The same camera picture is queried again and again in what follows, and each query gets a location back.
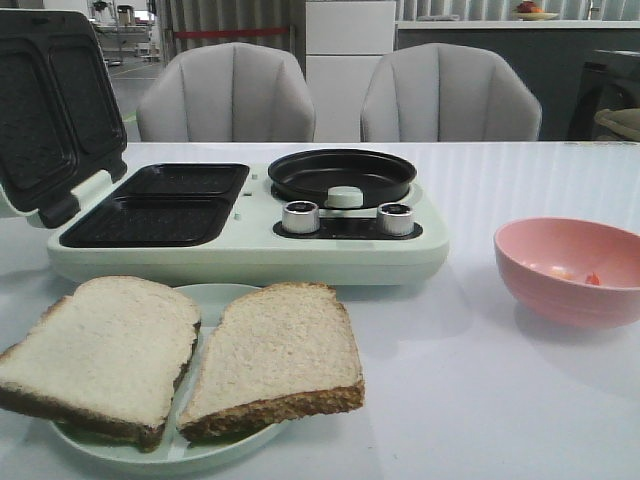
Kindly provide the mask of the right silver control knob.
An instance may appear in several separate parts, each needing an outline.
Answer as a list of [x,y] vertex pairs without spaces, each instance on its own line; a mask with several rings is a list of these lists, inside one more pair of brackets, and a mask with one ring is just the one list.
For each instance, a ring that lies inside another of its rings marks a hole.
[[387,202],[378,206],[376,228],[384,235],[407,236],[414,231],[413,210],[402,203]]

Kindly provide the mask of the fruit bowl on counter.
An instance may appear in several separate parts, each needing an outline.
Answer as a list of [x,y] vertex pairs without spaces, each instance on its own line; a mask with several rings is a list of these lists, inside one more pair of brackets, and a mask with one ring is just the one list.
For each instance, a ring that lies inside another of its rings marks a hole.
[[547,12],[535,1],[522,1],[513,10],[515,18],[523,21],[544,21],[558,17],[558,13]]

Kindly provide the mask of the silver control knob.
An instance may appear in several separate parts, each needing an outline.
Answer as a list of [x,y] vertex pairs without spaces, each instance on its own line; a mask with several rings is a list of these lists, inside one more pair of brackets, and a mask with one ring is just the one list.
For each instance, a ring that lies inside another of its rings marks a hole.
[[376,228],[384,235],[407,236],[414,231],[413,210],[402,203],[387,202],[378,206]]
[[306,235],[320,228],[319,207],[307,200],[290,201],[283,205],[281,225],[285,232]]

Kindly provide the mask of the grey kitchen counter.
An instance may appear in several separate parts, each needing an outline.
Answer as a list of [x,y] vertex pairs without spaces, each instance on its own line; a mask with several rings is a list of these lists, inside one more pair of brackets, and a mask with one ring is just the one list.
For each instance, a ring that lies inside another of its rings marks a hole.
[[543,141],[591,140],[602,109],[639,106],[639,22],[401,21],[397,47],[447,43],[502,56],[543,110]]

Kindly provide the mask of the white bread slice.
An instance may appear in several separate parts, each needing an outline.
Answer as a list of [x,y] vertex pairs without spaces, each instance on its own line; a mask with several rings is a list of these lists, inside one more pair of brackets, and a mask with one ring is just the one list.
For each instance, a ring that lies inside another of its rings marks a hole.
[[277,283],[225,307],[177,429],[198,442],[349,412],[364,399],[358,346],[335,289]]
[[1,406],[153,451],[200,322],[198,304],[169,286],[87,281],[2,353]]

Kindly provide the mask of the mint green round plate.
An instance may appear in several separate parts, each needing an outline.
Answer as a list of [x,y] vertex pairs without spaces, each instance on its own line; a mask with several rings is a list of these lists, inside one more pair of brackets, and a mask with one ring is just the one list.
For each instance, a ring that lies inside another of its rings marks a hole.
[[69,424],[49,424],[56,437],[70,450],[95,466],[115,471],[122,479],[165,479],[219,467],[257,451],[289,426],[282,422],[199,442],[190,442],[178,432],[176,421],[195,390],[207,337],[219,325],[222,311],[229,303],[255,292],[257,288],[239,284],[197,284],[182,286],[178,290],[199,305],[201,330],[191,369],[174,396],[160,446],[150,453],[143,453],[126,442],[111,441]]

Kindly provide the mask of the black round frying pan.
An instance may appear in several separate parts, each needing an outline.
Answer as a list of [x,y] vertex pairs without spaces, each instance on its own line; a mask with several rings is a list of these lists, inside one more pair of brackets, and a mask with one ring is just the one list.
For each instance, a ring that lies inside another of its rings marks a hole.
[[356,187],[363,206],[373,208],[404,198],[417,175],[408,161],[370,150],[335,148],[297,152],[271,163],[272,194],[283,200],[307,200],[320,206],[332,187]]

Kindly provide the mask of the mint green sandwich maker lid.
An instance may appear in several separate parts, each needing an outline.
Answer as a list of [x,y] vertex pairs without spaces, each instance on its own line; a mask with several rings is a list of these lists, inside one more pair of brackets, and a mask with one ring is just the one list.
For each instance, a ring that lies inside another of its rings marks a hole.
[[127,170],[126,131],[103,54],[76,11],[1,12],[1,213],[56,228],[81,209],[73,189]]

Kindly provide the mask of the right grey upholstered chair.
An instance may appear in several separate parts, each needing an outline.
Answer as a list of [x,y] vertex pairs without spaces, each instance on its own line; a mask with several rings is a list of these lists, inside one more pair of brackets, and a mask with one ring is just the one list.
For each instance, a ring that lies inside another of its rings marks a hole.
[[360,113],[363,142],[536,141],[542,107],[500,55],[428,43],[383,56]]

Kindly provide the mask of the pink plastic bowl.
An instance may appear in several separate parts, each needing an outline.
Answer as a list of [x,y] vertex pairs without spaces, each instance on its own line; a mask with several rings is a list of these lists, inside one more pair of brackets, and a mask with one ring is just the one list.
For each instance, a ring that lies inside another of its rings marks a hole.
[[[501,226],[496,263],[510,293],[557,323],[614,328],[639,320],[639,235],[588,220],[536,217]],[[553,266],[574,274],[564,280]],[[600,286],[585,278],[595,272]]]

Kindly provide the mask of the cooked shrimp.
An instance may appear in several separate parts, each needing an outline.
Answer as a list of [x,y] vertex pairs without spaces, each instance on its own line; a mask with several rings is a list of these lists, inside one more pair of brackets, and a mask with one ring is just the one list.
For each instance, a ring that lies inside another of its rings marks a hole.
[[588,285],[600,286],[601,280],[595,272],[592,272],[586,276],[585,283]]
[[553,266],[550,269],[549,274],[564,280],[572,280],[574,278],[574,274],[571,271],[560,266]]

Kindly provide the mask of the left grey upholstered chair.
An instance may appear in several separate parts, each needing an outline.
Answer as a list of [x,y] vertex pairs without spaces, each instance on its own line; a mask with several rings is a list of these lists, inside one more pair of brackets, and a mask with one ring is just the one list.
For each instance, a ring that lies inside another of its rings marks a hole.
[[136,111],[144,142],[311,142],[315,108],[297,59],[248,43],[174,57]]

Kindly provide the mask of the mint green breakfast maker base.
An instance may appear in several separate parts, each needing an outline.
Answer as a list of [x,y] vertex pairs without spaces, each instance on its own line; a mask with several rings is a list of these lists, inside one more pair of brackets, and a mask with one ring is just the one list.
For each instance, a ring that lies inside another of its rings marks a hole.
[[384,235],[374,209],[322,211],[316,233],[295,236],[282,227],[265,166],[156,164],[91,200],[47,249],[55,271],[80,282],[408,284],[438,271],[449,238],[418,184],[404,204],[414,230],[403,237]]

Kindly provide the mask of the grey upholstered chair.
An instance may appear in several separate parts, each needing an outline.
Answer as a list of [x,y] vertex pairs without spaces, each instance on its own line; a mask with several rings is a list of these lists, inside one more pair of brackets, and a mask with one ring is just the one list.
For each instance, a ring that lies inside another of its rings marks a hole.
[[174,57],[136,111],[144,142],[311,142],[315,108],[297,59],[248,43]]
[[360,113],[363,142],[536,141],[542,107],[500,55],[428,43],[383,56]]

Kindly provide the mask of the left silver control knob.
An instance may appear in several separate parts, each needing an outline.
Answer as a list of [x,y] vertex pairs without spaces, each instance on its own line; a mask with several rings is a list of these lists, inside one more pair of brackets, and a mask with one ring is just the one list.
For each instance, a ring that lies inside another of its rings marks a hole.
[[285,232],[306,235],[320,228],[319,207],[307,200],[290,201],[283,205],[281,225]]

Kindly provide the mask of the white cabinet in background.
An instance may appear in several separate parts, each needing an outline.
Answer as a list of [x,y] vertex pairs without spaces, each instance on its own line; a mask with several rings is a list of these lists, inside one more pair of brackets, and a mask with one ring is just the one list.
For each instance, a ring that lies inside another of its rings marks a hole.
[[380,58],[394,49],[394,1],[309,1],[306,81],[316,111],[314,140],[360,139],[360,112]]

